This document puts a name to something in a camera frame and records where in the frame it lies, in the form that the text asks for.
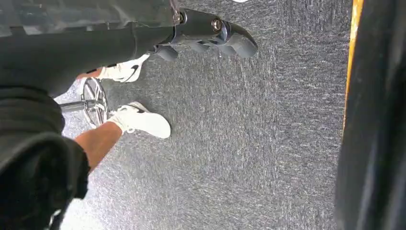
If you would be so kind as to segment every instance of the white sneaker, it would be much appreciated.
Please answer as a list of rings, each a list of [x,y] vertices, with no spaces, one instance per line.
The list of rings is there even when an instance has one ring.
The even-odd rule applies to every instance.
[[[141,73],[142,63],[149,55],[144,54],[138,59],[118,63],[113,67],[103,67],[98,79],[112,79],[118,82],[134,82]]]
[[[107,121],[116,123],[127,133],[134,133],[138,129],[158,138],[170,136],[170,125],[167,120],[159,114],[149,112],[139,102],[121,106]]]

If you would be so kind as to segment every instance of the yellow edge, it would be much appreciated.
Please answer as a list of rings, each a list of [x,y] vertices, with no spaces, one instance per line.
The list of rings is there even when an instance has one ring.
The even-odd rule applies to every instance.
[[[345,127],[345,121],[346,121],[346,116],[347,116],[347,99],[348,99],[348,91],[349,91],[350,79],[351,79],[352,57],[354,55],[355,41],[357,39],[357,31],[358,31],[358,25],[360,23],[363,3],[364,3],[364,0],[353,0],[353,3],[352,3],[350,51],[349,51],[349,55],[348,55],[347,85],[346,85],[346,89],[345,89],[345,107],[344,107],[344,125],[343,125],[343,127]]]

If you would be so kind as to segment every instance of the floor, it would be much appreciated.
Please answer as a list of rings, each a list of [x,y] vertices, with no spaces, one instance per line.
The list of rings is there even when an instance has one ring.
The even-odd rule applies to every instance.
[[[172,136],[124,135],[63,230],[333,230],[351,0],[182,0],[257,39],[251,59],[181,48],[110,105],[138,100]],[[77,98],[76,85],[59,102]],[[68,137],[90,127],[66,114]]]

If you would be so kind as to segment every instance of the leg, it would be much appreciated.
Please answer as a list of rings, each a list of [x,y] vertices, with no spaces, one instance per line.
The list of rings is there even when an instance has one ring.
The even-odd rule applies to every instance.
[[[86,152],[90,172],[97,167],[117,143],[122,133],[122,130],[115,123],[106,122],[96,129],[82,133],[75,139]]]
[[[138,102],[124,105],[106,123],[84,132],[75,139],[86,152],[90,172],[103,160],[125,131],[133,133],[135,130],[145,131],[158,138],[170,136],[170,125],[163,116],[149,112]]]
[[[80,74],[76,79],[82,79],[82,78],[98,78],[101,74],[102,68],[99,69],[95,69],[91,72],[87,72],[87,73],[82,73]]]
[[[82,78],[99,78],[112,79],[119,82],[134,82],[141,73],[141,67],[149,55],[143,55],[138,59],[118,63],[114,66],[102,67],[93,71],[80,74],[77,79]]]

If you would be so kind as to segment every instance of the bolt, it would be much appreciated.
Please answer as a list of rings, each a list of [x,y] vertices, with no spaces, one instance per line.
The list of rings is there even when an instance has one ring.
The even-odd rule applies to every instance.
[[[213,27],[214,31],[220,31],[222,26],[223,26],[223,23],[221,22],[220,19],[214,19],[212,21],[212,27]]]

